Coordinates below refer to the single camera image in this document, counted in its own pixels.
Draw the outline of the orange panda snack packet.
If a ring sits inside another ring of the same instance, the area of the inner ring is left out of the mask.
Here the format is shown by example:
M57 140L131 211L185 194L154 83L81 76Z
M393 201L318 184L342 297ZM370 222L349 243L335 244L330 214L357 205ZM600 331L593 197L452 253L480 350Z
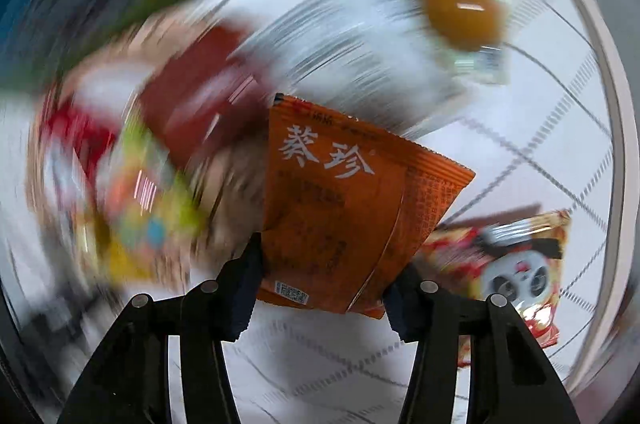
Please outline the orange panda snack packet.
M440 229L418 249L413 263L454 294L477 300L502 295L540 347L547 348L559 339L554 316L569 232L565 210L484 227Z

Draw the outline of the colourful candy bag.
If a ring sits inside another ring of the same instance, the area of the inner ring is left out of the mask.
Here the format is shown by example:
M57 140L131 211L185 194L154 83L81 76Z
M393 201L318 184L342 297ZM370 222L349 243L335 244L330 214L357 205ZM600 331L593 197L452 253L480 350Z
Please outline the colourful candy bag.
M90 193L88 208L74 220L76 249L90 277L183 292L205 216L137 107L96 162Z

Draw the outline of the brown chocolate snack packet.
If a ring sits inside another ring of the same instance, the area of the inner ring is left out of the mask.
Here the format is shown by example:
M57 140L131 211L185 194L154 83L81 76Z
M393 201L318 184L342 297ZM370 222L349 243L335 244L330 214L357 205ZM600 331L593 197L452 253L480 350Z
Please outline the brown chocolate snack packet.
M239 53L244 32L219 23L173 56L138 95L142 118L180 169L193 169L267 115L264 69Z

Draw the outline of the orange jelly cup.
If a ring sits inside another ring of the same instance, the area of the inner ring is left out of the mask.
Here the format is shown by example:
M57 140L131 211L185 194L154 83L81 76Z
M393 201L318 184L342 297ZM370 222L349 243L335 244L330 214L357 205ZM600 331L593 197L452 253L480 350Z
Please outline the orange jelly cup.
M504 86L511 0L418 0L437 60L454 77Z

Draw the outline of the white striped snack packet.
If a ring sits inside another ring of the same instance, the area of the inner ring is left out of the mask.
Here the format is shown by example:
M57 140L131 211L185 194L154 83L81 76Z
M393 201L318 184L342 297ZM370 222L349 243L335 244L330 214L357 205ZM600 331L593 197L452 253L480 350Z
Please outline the white striped snack packet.
M274 91L416 140L471 102L437 49L418 0L303 0L239 51Z

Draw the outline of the red triangular snack packet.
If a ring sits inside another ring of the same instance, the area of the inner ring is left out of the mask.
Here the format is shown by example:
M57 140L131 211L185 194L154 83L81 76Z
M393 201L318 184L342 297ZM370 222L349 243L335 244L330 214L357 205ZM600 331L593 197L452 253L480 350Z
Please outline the red triangular snack packet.
M43 139L56 140L78 159L88 183L94 187L100 160L113 147L119 135L119 124L99 118L70 96L58 105L49 103L39 128Z

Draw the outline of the white quilted floral blanket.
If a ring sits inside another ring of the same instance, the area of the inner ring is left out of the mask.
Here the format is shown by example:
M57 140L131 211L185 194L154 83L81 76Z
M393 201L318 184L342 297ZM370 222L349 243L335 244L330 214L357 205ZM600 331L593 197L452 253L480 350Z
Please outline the white quilted floral blanket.
M253 234L262 237L269 110L282 92L269 84L262 123L198 167L180 169L169 158L205 216L183 292L90 277L74 220L89 206L91 185L73 152L40 136L47 105L72 96L122 129L128 112L140 110L148 81L209 28L229 23L244 32L242 44L302 1L182 0L111 38L41 90L1 86L3 422L62 423L82 370L132 297L182 296L216 279ZM631 233L639 204L638 142L620 127L617 92L625 76L610 40L593 0L511 0L509 82L458 78L471 93L461 114L419 139L400 136L475 173L432 232L555 210L570 215L554 316L559 339L541 347L570 400L620 306L631 261L620 239ZM222 345L237 423L401 423L418 345L400 339L383 296L382 304L375 319L277 306L257 293L247 329ZM471 352L471 338L461 336L450 423L467 423ZM189 423L175 336L168 340L168 378L169 423Z

